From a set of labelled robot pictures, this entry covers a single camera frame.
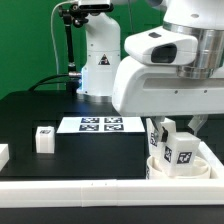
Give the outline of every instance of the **black and white pattern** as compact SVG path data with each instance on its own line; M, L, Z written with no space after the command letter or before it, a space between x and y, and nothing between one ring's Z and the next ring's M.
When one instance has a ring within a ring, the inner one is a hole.
M177 164L186 164L191 160L192 152L181 152L179 154Z
M164 159L167 160L169 163L171 163L171 157L172 157L172 150L166 146Z
M51 130L41 130L40 131L40 134L43 134L43 135L48 135L49 133L51 133Z
M157 147L157 142L156 142L156 140L155 140L155 135L154 135L154 133L151 133L150 143L151 143L152 145L154 145L154 146Z
M95 118L95 117L83 117L81 123L100 123L100 119L99 118Z
M104 131L123 131L123 124L106 124L104 125Z
M120 124L123 123L123 119L121 117L105 117L104 123Z
M79 127L79 131L99 131L99 125L81 124Z

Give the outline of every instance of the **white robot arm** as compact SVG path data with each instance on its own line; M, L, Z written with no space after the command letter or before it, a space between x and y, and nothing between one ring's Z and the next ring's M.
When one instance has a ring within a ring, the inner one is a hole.
M128 4L135 0L77 0L72 12L88 12L85 23L87 62L82 69L79 98L94 102L111 102L114 79L120 64L120 27L104 10L112 5ZM73 24L79 26L79 19Z
M130 36L112 103L122 116L224 112L222 0L147 0L163 26Z

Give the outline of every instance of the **black cable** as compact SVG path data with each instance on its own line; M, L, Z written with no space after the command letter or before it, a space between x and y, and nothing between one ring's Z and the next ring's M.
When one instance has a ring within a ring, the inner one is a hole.
M69 77L69 75L68 75L68 74L52 75L52 76L49 76L49 77L47 77L47 78L44 78L44 79L40 80L40 81L37 82L36 84L38 84L38 83L43 83L43 82L46 82L46 81L51 80L51 79L61 78L61 77Z
M30 87L28 89L28 91L34 91L38 86L42 86L42 85L49 85L49 84L59 84L59 83L66 83L65 81L61 81L61 82L44 82L44 83L37 83L35 85L33 85L32 87Z
M68 74L61 74L61 75L52 75L47 78L41 79L39 82L37 82L35 85L31 86L28 91L33 91L39 84L44 83L46 81L52 80L52 79L57 79L61 77L69 77Z

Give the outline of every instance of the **white container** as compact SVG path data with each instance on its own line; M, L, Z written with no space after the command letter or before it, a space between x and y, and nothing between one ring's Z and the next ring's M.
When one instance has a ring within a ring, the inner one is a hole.
M147 177L146 179L210 179L211 166L206 160L195 157L192 173L187 176L167 176L160 167L159 160L150 156L147 159Z

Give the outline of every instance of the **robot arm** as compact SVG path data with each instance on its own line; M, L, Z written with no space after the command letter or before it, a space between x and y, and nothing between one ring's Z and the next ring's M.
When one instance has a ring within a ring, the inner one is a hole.
M126 39L115 109L122 116L224 113L224 1L148 2L167 6L164 23Z

